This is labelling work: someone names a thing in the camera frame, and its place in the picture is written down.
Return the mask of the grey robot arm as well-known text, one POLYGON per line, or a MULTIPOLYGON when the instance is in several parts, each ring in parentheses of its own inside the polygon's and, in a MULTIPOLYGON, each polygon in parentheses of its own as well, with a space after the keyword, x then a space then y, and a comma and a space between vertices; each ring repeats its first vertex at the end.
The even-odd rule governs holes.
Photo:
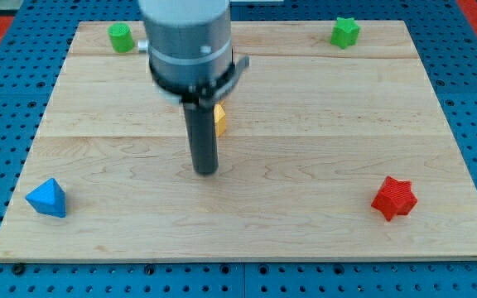
POLYGON ((213 108, 249 57, 234 61, 229 0, 139 0, 152 78, 187 108, 213 108))

